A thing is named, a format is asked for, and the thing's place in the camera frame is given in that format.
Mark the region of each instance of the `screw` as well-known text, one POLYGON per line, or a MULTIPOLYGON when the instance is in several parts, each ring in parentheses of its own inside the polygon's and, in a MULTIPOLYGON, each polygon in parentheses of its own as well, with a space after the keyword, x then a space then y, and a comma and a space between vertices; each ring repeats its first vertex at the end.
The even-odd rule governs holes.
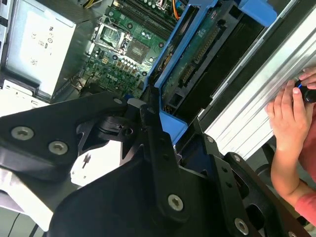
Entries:
POLYGON ((247 236, 249 234, 248 226, 242 219, 236 218, 235 226, 244 236, 247 236))
POLYGON ((34 132, 29 127, 15 127, 11 130, 11 135, 17 140, 26 141, 34 137, 34 132))
POLYGON ((239 157, 239 156, 234 155, 234 159, 235 159, 237 162, 240 162, 240 157, 239 157))
POLYGON ((175 194, 170 194, 168 197, 169 206, 175 211, 182 211, 183 202, 180 197, 175 194))
POLYGON ((118 104, 123 103, 123 102, 122 102, 120 99, 118 99, 118 98, 115 98, 114 101, 117 102, 118 104))
POLYGON ((294 234, 292 231, 289 231, 289 232, 288 232, 288 236, 289 236, 289 237, 296 237, 296 234, 294 234))
POLYGON ((68 146, 64 142, 54 141, 54 142, 49 143, 48 149, 50 152, 56 155, 63 155, 68 151, 68 146))
POLYGON ((213 143, 213 142, 214 142, 213 138, 211 138, 211 137, 207 137, 207 139, 208 139, 208 141, 209 141, 210 143, 213 143))

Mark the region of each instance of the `blue drive cage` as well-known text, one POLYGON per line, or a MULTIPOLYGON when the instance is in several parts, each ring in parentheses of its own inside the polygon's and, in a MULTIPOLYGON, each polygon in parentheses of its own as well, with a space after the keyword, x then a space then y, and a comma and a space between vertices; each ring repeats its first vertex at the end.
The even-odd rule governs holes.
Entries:
MULTIPOLYGON (((152 70, 148 74, 147 80, 145 82, 145 87, 148 85, 149 77, 154 72, 155 68, 159 66, 161 62, 161 58, 164 56, 164 53, 168 50, 168 45, 171 43, 172 39, 176 36, 183 19, 185 18, 188 10, 191 6, 195 6, 198 8, 198 12, 195 14, 194 19, 191 20, 190 26, 186 29, 181 42, 178 44, 177 48, 173 51, 172 57, 168 61, 164 70, 161 72, 159 78, 155 83, 155 87, 159 88, 160 95, 161 89, 170 75, 171 71, 175 67, 176 63, 180 59, 181 55, 185 51, 186 47, 190 43, 190 40, 197 32, 199 26, 201 25, 205 15, 208 13, 210 8, 213 8, 217 4, 218 0, 190 0, 185 11, 183 12, 178 24, 176 25, 174 31, 172 32, 169 40, 165 44, 165 47, 154 64, 152 70)), ((256 20, 258 23, 263 25, 264 27, 269 27, 277 18, 277 13, 274 11, 273 7, 270 6, 264 0, 235 0, 238 9, 243 13, 249 15, 251 18, 256 20)), ((188 125, 184 121, 176 118, 169 113, 166 113, 162 110, 161 100, 160 100, 160 119, 162 123, 162 127, 165 132, 168 132, 171 136, 171 140, 173 144, 176 144, 177 141, 181 138, 184 132, 187 130, 188 125)))

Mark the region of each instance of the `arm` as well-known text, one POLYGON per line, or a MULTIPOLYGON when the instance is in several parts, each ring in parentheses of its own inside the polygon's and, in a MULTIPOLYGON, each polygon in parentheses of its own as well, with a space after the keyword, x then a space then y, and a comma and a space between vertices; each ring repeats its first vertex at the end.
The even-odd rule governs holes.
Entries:
POLYGON ((276 153, 271 179, 276 191, 292 206, 307 194, 315 193, 299 179, 296 167, 311 126, 313 105, 304 106, 301 91, 289 81, 274 101, 267 105, 271 127, 276 136, 276 153))

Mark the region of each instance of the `finger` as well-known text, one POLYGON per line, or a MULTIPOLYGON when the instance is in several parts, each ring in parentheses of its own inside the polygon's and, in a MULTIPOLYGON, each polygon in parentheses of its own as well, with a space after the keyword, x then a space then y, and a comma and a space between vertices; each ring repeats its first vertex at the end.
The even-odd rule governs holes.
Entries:
POLYGON ((294 88, 294 81, 289 80, 286 88, 284 90, 284 94, 282 97, 281 109, 282 109, 282 116, 286 119, 294 120, 294 113, 293 113, 293 88, 294 88))
POLYGON ((310 104, 310 103, 307 103, 305 105, 306 115, 309 119, 312 119, 312 117, 313 117, 314 106, 315 106, 315 104, 310 104))
POLYGON ((316 90, 316 82, 308 84, 307 88, 311 90, 316 90))
POLYGON ((304 73, 299 76, 300 80, 305 80, 306 78, 310 77, 311 75, 316 74, 316 67, 314 67, 314 68, 305 68, 305 69, 303 69, 303 72, 304 73))
POLYGON ((274 102, 271 101, 266 106, 266 112, 270 119, 273 119, 275 117, 275 109, 274 109, 274 102))
POLYGON ((302 86, 307 86, 308 84, 316 82, 316 75, 312 75, 306 79, 304 79, 301 84, 302 86))
POLYGON ((306 116, 306 110, 304 106, 302 93, 299 88, 293 89, 293 111, 294 119, 296 122, 304 121, 306 116))
POLYGON ((284 94, 284 89, 282 89, 275 98, 274 111, 275 111, 276 118, 282 117, 281 103, 282 103, 283 94, 284 94))

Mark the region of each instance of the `motherboard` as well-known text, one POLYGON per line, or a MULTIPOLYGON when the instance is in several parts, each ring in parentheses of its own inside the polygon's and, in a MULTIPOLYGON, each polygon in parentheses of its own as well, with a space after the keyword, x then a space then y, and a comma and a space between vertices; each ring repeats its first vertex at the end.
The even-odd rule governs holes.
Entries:
POLYGON ((81 78, 126 98, 139 98, 177 19, 170 0, 115 0, 100 18, 81 78))

